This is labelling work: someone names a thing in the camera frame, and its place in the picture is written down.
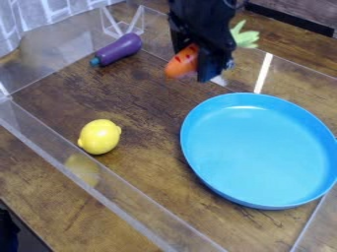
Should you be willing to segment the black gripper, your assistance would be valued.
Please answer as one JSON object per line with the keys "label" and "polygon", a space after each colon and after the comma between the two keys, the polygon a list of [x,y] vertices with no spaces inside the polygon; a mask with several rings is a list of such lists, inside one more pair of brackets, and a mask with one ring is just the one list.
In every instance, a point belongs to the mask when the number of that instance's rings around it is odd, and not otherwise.
{"label": "black gripper", "polygon": [[236,0],[168,0],[168,25],[175,52],[195,43],[197,81],[207,82],[220,74],[224,55],[231,55],[235,41],[228,23],[235,15]]}

